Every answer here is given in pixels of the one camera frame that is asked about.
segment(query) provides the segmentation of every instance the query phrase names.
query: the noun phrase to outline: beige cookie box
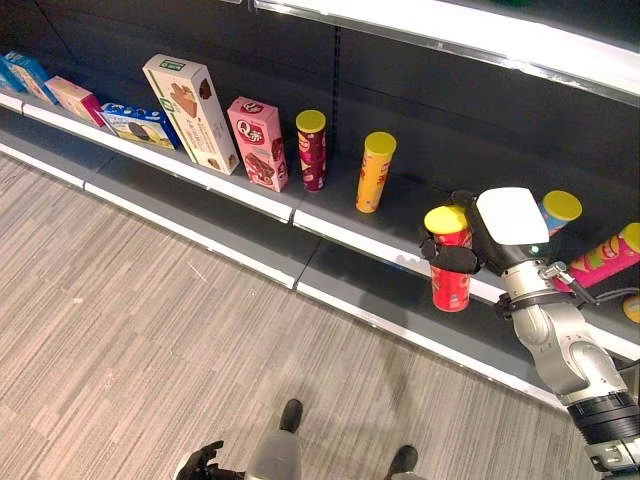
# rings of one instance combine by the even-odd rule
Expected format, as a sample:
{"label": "beige cookie box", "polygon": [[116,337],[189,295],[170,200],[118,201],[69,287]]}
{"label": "beige cookie box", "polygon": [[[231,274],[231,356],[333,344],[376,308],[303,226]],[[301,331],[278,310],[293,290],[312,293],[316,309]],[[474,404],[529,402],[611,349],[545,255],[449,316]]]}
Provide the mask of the beige cookie box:
{"label": "beige cookie box", "polygon": [[238,154],[207,66],[158,54],[143,71],[191,160],[230,175]]}

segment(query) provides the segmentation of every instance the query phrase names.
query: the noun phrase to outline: white shelf strip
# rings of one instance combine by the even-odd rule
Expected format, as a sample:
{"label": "white shelf strip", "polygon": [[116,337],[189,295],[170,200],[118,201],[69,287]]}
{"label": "white shelf strip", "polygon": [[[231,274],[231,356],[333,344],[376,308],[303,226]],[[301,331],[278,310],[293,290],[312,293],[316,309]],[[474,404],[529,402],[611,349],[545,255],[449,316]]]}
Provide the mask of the white shelf strip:
{"label": "white shelf strip", "polygon": [[22,113],[22,100],[0,92],[0,105],[18,113]]}
{"label": "white shelf strip", "polygon": [[22,153],[14,148],[9,147],[3,143],[0,143],[0,152],[4,152],[7,155],[17,158],[18,160],[31,165],[32,167],[37,168],[43,172],[46,172],[54,177],[58,177],[60,180],[64,182],[70,183],[71,185],[75,185],[78,188],[82,188],[83,180],[74,177],[73,175],[68,174],[67,172],[63,172],[62,170],[52,167],[48,163],[42,162],[37,158],[33,158],[26,153]]}
{"label": "white shelf strip", "polygon": [[542,70],[549,69],[575,78],[579,88],[585,88],[584,79],[640,96],[637,52],[541,23],[436,0],[256,0],[256,6],[326,23],[334,17],[372,33],[384,29],[391,37],[400,32],[434,39],[440,42],[436,48],[459,45],[476,51],[478,59],[493,55],[499,58],[491,63],[531,75],[572,85]]}
{"label": "white shelf strip", "polygon": [[386,260],[387,262],[399,265],[421,275],[429,276],[429,262],[424,258],[347,230],[346,228],[314,217],[301,210],[295,211],[293,224],[323,237],[335,240],[343,245],[348,245],[364,253]]}
{"label": "white shelf strip", "polygon": [[436,355],[446,358],[454,363],[457,363],[461,367],[474,370],[481,375],[485,376],[491,381],[499,382],[507,387],[529,395],[547,405],[558,410],[566,411],[558,399],[550,392],[543,390],[535,385],[531,385],[518,377],[505,373],[491,365],[480,362],[474,358],[471,358],[463,353],[458,352],[452,348],[435,342],[429,338],[426,338],[418,333],[407,330],[393,322],[385,320],[371,312],[361,309],[356,305],[352,305],[344,300],[329,295],[321,290],[318,290],[310,285],[299,282],[297,290],[304,295],[315,298],[323,303],[331,305],[343,312],[347,312],[365,322],[369,323],[374,328],[380,328],[387,332],[393,333],[415,345],[419,345]]}
{"label": "white shelf strip", "polygon": [[601,328],[594,327],[590,323],[587,323],[587,328],[593,339],[598,344],[610,352],[615,352],[618,355],[623,356],[628,360],[640,359],[640,345],[637,345],[629,340],[620,338],[612,333],[609,333]]}
{"label": "white shelf strip", "polygon": [[259,209],[282,222],[288,222],[291,217],[292,208],[288,205],[246,190],[215,175],[194,168],[187,163],[180,162],[145,148],[140,144],[120,138],[111,134],[106,128],[100,129],[28,103],[24,104],[23,110],[24,115],[28,117],[48,123],[56,128],[66,130],[118,152],[122,152],[130,157],[142,160],[149,165],[201,185],[207,190],[213,190],[252,208]]}
{"label": "white shelf strip", "polygon": [[171,230],[172,232],[182,235],[183,237],[188,238],[189,240],[192,240],[204,246],[209,251],[219,253],[220,255],[223,255],[227,258],[235,260],[236,262],[246,267],[249,267],[252,270],[260,272],[263,275],[266,275],[267,277],[275,280],[276,282],[285,285],[287,288],[290,288],[290,289],[293,288],[293,285],[295,283],[295,278],[290,275],[287,275],[284,272],[281,272],[280,270],[277,270],[273,267],[265,265],[264,263],[258,262],[257,260],[251,257],[248,257],[247,255],[244,255],[243,253],[233,250],[232,248],[229,248],[226,245],[218,243],[215,240],[212,240],[208,237],[205,237],[204,235],[194,232],[189,228],[186,228],[178,223],[168,220],[162,217],[161,215],[158,215],[157,213],[154,213],[150,210],[140,207],[135,203],[132,203],[106,190],[96,187],[95,185],[86,183],[85,190],[110,203],[113,203],[114,205],[117,205],[125,210],[128,210],[131,213],[135,213],[136,215],[139,215],[140,217],[145,218],[150,222],[153,222],[157,225],[160,225],[161,227]]}

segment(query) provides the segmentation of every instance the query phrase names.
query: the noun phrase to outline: robotic arm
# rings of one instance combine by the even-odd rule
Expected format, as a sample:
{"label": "robotic arm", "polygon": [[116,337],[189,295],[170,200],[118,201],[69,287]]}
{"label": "robotic arm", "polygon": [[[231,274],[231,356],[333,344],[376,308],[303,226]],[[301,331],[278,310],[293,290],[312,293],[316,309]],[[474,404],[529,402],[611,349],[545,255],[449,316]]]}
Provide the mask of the robotic arm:
{"label": "robotic arm", "polygon": [[464,257],[456,254],[455,247],[447,251],[432,246],[432,263],[461,273],[486,266],[502,277],[507,293],[498,310],[513,319],[540,378],[567,407],[587,442],[585,450],[594,468],[605,478],[637,475],[640,410],[607,352],[589,334],[573,296],[553,287],[551,280],[558,276],[578,295],[591,298],[562,264],[547,265],[547,227],[531,192],[524,188],[499,188],[479,196],[455,192],[452,200],[465,208],[474,255],[467,252]]}

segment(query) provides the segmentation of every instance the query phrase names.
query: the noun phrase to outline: gray carpet floor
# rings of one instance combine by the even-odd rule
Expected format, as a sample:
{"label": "gray carpet floor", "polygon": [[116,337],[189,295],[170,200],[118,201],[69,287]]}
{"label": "gray carpet floor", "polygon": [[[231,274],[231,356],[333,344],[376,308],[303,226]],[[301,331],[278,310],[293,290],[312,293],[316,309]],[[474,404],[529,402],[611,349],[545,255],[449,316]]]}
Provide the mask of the gray carpet floor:
{"label": "gray carpet floor", "polygon": [[244,469],[291,397],[303,478],[596,479],[568,416],[0,158],[0,478]]}

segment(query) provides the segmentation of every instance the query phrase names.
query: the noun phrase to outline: black glove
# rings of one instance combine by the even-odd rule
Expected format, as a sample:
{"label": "black glove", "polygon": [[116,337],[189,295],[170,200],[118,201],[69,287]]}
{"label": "black glove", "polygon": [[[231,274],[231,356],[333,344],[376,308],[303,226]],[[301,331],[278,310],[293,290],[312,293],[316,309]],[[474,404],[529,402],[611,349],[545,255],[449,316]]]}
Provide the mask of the black glove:
{"label": "black glove", "polygon": [[182,466],[174,480],[242,480],[244,473],[232,470],[222,470],[218,464],[207,465],[216,457],[217,450],[224,446],[219,440],[205,445],[191,454]]}
{"label": "black glove", "polygon": [[477,273],[482,265],[473,250],[466,247],[440,245],[426,228],[422,229],[420,251],[434,267],[456,273]]}

